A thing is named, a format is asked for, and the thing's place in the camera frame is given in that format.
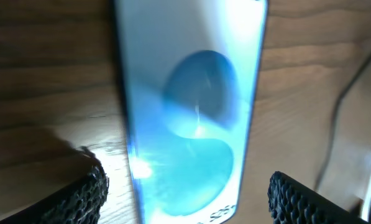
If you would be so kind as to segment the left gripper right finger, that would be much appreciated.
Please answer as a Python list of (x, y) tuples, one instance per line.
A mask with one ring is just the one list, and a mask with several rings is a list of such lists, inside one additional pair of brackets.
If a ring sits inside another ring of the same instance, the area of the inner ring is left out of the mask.
[(290, 176), (276, 171), (268, 187), (273, 224), (366, 224)]

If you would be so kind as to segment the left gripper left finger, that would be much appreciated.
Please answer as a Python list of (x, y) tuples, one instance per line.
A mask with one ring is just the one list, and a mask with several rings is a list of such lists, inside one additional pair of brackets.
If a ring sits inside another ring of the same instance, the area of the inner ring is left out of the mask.
[(80, 153), (95, 162), (85, 176), (0, 224), (97, 224), (108, 197), (109, 177), (87, 147), (82, 146)]

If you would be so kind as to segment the blue screen smartphone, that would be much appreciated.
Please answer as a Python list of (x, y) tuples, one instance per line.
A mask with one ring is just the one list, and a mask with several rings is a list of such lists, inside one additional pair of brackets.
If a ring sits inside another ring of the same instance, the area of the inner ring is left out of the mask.
[(140, 222), (225, 222), (239, 203), (268, 2), (112, 6)]

